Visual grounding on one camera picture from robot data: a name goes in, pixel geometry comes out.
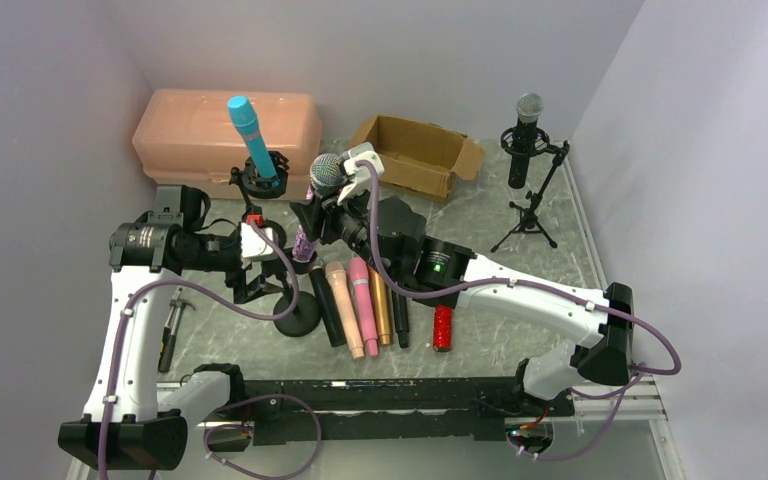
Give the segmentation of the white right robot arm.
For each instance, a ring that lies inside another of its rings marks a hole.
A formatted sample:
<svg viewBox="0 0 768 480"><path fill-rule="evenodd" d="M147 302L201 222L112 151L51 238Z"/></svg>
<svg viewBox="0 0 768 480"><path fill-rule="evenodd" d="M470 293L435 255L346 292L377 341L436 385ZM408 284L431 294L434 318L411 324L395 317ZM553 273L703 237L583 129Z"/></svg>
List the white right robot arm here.
<svg viewBox="0 0 768 480"><path fill-rule="evenodd" d="M578 289L518 272L427 235L425 217L398 197L363 193L344 204L315 197L290 207L309 239L343 242L402 297L519 316L559 335L560 346L519 364L516 381L526 397L547 402L584 381L630 382L629 288Z"/></svg>

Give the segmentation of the beige toy microphone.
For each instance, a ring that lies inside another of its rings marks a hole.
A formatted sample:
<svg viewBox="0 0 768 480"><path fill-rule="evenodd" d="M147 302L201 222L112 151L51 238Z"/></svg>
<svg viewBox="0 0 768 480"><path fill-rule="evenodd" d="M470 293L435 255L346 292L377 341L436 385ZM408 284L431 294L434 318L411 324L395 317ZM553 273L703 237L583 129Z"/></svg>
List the beige toy microphone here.
<svg viewBox="0 0 768 480"><path fill-rule="evenodd" d="M334 296L350 354L353 359L363 358L364 344L349 294L346 271L340 262L333 261L326 264L325 275Z"/></svg>

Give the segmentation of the clip mount desk stand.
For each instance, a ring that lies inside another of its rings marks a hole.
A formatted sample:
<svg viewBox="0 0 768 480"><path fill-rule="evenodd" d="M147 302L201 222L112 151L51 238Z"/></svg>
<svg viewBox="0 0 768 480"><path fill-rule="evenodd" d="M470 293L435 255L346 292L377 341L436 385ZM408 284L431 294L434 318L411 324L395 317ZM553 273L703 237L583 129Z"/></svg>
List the clip mount desk stand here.
<svg viewBox="0 0 768 480"><path fill-rule="evenodd" d="M274 314L279 314L286 310L294 295L291 286L286 282L287 275L282 274L280 279L283 281L286 289L274 305ZM320 307L315 295L300 291L296 307L282 318L276 320L274 326L282 335L298 338L313 332L319 325L320 318Z"/></svg>

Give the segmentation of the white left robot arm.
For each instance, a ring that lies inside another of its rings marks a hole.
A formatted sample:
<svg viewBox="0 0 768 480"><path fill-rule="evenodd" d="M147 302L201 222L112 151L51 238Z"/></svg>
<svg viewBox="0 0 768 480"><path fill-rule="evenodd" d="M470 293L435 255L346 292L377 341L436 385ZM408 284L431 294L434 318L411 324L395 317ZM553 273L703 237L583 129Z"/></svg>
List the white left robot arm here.
<svg viewBox="0 0 768 480"><path fill-rule="evenodd" d="M80 419L58 433L59 447L102 479L117 470L175 469L191 429L247 398L240 367L228 363L202 365L158 397L162 333L176 291L198 291L239 313L252 263L290 264L277 223L247 214L230 234L209 234L210 206L197 188L163 185L152 209L110 237L110 317L98 373Z"/></svg>

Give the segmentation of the purple glitter microphone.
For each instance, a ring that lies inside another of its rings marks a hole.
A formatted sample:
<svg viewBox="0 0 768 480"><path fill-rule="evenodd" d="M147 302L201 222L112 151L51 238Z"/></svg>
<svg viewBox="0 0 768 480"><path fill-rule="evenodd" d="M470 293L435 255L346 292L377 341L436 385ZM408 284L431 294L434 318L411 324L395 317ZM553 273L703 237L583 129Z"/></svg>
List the purple glitter microphone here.
<svg viewBox="0 0 768 480"><path fill-rule="evenodd" d="M319 155L310 167L310 186L306 200L291 202L299 228L292 247L293 260L308 263L315 255L325 220L325 203L334 197L346 182L341 157L334 153Z"/></svg>

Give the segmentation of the gold microphone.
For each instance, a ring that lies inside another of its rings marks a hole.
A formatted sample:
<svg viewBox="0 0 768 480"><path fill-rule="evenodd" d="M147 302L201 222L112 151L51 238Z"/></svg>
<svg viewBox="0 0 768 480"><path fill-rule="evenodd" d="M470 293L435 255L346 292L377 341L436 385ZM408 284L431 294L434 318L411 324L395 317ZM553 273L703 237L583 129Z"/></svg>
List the gold microphone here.
<svg viewBox="0 0 768 480"><path fill-rule="evenodd" d="M376 270L370 267L368 271L379 344L389 346L393 343L389 289Z"/></svg>

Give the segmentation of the slim black microphone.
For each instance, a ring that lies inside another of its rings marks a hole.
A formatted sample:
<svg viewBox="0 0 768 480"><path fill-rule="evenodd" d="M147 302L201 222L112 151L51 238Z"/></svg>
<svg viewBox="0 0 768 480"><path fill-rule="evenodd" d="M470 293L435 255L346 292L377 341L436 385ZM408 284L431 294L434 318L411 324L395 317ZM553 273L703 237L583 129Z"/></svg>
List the slim black microphone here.
<svg viewBox="0 0 768 480"><path fill-rule="evenodd" d="M392 292L391 300L398 345L401 349L407 349L410 344L410 323L407 299L397 292Z"/></svg>

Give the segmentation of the pink toy microphone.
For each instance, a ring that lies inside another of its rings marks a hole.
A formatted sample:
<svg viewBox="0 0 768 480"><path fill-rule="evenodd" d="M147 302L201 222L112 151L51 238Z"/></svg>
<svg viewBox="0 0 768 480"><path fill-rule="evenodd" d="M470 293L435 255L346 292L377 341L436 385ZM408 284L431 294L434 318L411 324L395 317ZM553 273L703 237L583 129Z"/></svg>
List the pink toy microphone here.
<svg viewBox="0 0 768 480"><path fill-rule="evenodd" d="M378 333L369 285L367 264L362 258L349 261L349 276L352 283L357 320L366 354L379 356Z"/></svg>

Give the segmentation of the brown cardboard box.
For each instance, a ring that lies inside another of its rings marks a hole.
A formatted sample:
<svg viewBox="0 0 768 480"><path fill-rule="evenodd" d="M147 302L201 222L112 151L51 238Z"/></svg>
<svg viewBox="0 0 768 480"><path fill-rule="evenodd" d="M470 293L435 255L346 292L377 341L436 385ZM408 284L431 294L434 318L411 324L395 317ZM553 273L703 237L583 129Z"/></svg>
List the brown cardboard box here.
<svg viewBox="0 0 768 480"><path fill-rule="evenodd" d="M394 116L362 121L350 145L365 142L382 157L381 183L437 203L449 201L458 179L476 179L485 158L484 148L465 134Z"/></svg>

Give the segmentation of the red glitter microphone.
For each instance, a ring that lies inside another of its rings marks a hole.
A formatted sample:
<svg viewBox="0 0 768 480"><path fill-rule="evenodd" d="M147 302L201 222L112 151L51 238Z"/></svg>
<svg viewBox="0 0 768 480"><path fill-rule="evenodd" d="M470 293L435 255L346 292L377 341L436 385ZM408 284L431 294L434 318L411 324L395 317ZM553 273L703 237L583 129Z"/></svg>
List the red glitter microphone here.
<svg viewBox="0 0 768 480"><path fill-rule="evenodd" d="M453 309L444 305L435 307L432 332L432 349L438 353L452 348Z"/></svg>

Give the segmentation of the blue toy microphone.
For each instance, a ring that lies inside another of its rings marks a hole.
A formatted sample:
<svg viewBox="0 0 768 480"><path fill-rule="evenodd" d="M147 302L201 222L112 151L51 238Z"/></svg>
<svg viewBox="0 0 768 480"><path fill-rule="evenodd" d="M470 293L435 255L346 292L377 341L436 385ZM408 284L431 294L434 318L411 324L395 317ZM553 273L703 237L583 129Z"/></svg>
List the blue toy microphone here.
<svg viewBox="0 0 768 480"><path fill-rule="evenodd" d="M246 96L233 96L227 101L232 125L242 138L257 171L257 176L272 187L278 182L276 167L262 137L256 110Z"/></svg>

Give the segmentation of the shock mount desk stand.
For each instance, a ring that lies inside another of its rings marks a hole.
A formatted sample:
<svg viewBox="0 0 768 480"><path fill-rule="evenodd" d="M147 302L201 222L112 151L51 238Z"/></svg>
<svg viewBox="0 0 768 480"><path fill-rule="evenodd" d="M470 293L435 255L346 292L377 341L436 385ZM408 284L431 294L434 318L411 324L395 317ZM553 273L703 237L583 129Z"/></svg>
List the shock mount desk stand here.
<svg viewBox="0 0 768 480"><path fill-rule="evenodd" d="M241 221L244 225L263 227L267 224L262 208L255 205L252 199L275 200L286 193L289 160L276 150L270 150L269 156L276 169L273 177L262 177L252 157L246 160L243 168L233 167L230 170L228 184L237 186L243 196L245 208Z"/></svg>

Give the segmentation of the black microphone grey grille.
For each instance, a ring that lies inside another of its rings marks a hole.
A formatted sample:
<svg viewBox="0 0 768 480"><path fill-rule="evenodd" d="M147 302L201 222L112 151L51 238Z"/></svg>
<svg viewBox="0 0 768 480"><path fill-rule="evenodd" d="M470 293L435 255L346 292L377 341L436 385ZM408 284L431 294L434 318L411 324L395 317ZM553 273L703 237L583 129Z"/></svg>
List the black microphone grey grille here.
<svg viewBox="0 0 768 480"><path fill-rule="evenodd" d="M326 280L324 267L315 263L308 273L317 300L328 341L333 348L347 343L332 289Z"/></svg>

